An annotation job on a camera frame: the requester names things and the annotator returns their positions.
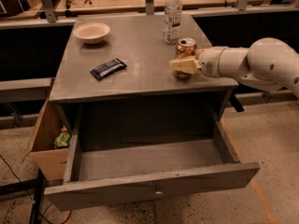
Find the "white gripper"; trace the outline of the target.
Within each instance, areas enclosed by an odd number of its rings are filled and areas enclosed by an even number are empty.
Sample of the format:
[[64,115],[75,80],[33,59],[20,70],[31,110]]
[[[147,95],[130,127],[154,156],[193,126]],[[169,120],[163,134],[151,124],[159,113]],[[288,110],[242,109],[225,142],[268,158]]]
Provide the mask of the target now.
[[170,66],[176,72],[184,74],[196,74],[200,69],[206,77],[220,78],[219,61],[221,54],[226,50],[226,47],[216,46],[208,49],[198,49],[193,56],[182,59],[171,60]]

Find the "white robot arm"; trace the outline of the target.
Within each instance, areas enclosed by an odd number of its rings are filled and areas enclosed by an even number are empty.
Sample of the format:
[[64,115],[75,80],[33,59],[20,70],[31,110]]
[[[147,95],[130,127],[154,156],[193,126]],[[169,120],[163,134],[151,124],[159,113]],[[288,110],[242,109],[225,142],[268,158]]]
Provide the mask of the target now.
[[170,62],[174,73],[228,77],[261,91],[290,90],[299,98],[299,54],[288,44],[267,37],[249,48],[226,46],[198,49],[194,55]]

